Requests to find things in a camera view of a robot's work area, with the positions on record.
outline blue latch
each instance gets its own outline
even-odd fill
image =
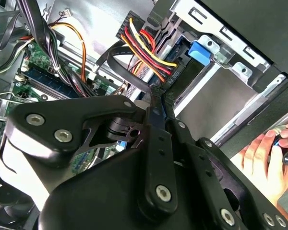
[[[188,54],[198,62],[202,63],[204,66],[210,64],[211,53],[198,42],[194,42],[192,44]]]

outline cable bundle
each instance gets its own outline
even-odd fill
[[[142,62],[164,82],[166,76],[173,71],[173,67],[177,66],[176,63],[163,61],[153,54],[156,48],[155,41],[145,30],[141,30],[139,33],[133,25],[132,18],[129,19],[129,25],[125,26],[121,38],[140,60],[131,68],[132,73],[137,73]]]
[[[53,68],[59,75],[59,78],[67,85],[70,85],[79,96],[90,97],[95,94],[86,85],[85,78],[85,62],[86,62],[86,48],[80,33],[70,24],[58,23],[57,21],[53,24],[47,25],[46,21],[40,14],[39,6],[36,0],[16,0],[17,5],[21,14],[27,21],[27,25],[32,33],[33,38],[36,43],[41,47],[45,54],[49,57],[52,62]],[[57,26],[67,26],[74,30],[83,45],[83,64],[81,79],[78,75],[72,71],[60,58],[58,55],[58,44],[57,38],[54,31],[50,28]]]

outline white cable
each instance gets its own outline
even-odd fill
[[[17,52],[16,52],[16,54],[15,54],[15,57],[14,57],[14,59],[12,60],[11,64],[10,64],[8,67],[6,67],[5,69],[1,70],[1,71],[0,71],[0,74],[8,71],[8,70],[12,67],[12,65],[15,63],[15,61],[16,61],[17,58],[18,58],[18,56],[19,56],[20,53],[22,52],[22,50],[23,50],[28,44],[30,44],[33,40],[34,40],[34,38],[31,38],[30,40],[26,41],[26,43],[24,43],[21,47],[19,47],[19,49],[17,50]]]

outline silver screw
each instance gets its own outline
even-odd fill
[[[154,111],[155,114],[160,115],[159,110],[157,110],[157,109],[153,109],[153,111]]]
[[[221,216],[225,222],[230,225],[234,226],[235,225],[235,219],[232,216],[232,214],[225,208],[221,209]]]
[[[27,123],[33,126],[41,126],[45,123],[45,119],[38,114],[30,114],[29,116],[27,116],[26,120]]]
[[[282,227],[287,227],[287,224],[285,223],[285,221],[278,215],[275,215],[276,220],[278,221],[278,223],[280,224],[280,226]]]
[[[171,192],[163,185],[157,186],[156,193],[157,196],[164,202],[169,202],[171,200]]]
[[[265,219],[265,221],[267,221],[267,223],[268,223],[270,226],[272,226],[272,227],[275,226],[274,221],[272,220],[272,218],[271,218],[268,214],[264,213],[264,219]]]
[[[129,102],[124,102],[124,104],[125,106],[132,107],[132,105]]]
[[[178,122],[178,125],[179,125],[180,127],[182,127],[182,128],[185,128],[185,127],[186,127],[186,125],[185,125],[184,123],[182,123],[181,121]]]
[[[211,144],[208,140],[205,140],[205,144],[206,144],[208,147],[212,147],[212,144]]]
[[[54,133],[54,137],[59,141],[63,143],[70,142],[72,140],[72,134],[70,131],[67,131],[65,129],[59,129]]]

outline connector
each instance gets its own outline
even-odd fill
[[[119,31],[116,34],[116,37],[119,40],[121,40],[120,35],[124,34],[125,26],[127,26],[129,24],[129,19],[130,18],[133,19],[133,24],[134,24],[134,27],[136,28],[137,31],[140,31],[142,29],[142,27],[144,26],[144,24],[145,24],[145,21],[139,15],[137,15],[133,11],[129,11],[129,13],[127,14],[127,17],[125,18],[124,22],[120,26]]]
[[[66,10],[64,10],[65,13],[65,17],[70,18],[72,16],[71,11],[67,8]]]

